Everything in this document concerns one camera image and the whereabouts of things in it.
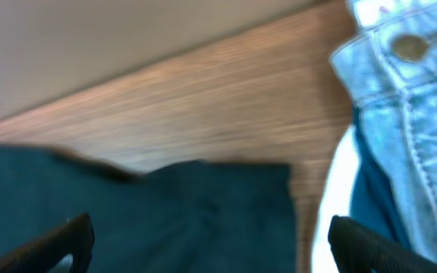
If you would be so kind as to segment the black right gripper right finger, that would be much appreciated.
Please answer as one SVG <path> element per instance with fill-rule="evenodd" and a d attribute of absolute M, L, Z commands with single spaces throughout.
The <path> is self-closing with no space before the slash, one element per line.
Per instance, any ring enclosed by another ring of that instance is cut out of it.
<path fill-rule="evenodd" d="M 437 273 L 437 264 L 344 216 L 333 216 L 328 241 L 339 273 Z"/>

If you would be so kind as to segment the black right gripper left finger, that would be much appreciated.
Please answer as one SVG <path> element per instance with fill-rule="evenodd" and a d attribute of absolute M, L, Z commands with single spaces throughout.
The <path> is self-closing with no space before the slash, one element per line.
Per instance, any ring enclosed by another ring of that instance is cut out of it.
<path fill-rule="evenodd" d="M 67 256 L 70 273 L 86 273 L 92 259 L 95 234 L 84 213 L 47 234 L 0 256 L 0 273 L 50 272 Z"/>

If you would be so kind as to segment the black shorts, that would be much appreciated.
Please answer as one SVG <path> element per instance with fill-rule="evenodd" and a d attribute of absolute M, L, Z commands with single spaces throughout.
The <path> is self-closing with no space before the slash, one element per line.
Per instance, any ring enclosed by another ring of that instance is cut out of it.
<path fill-rule="evenodd" d="M 196 160 L 138 174 L 0 146 L 0 257 L 86 213 L 91 272 L 293 272 L 290 171 Z"/>

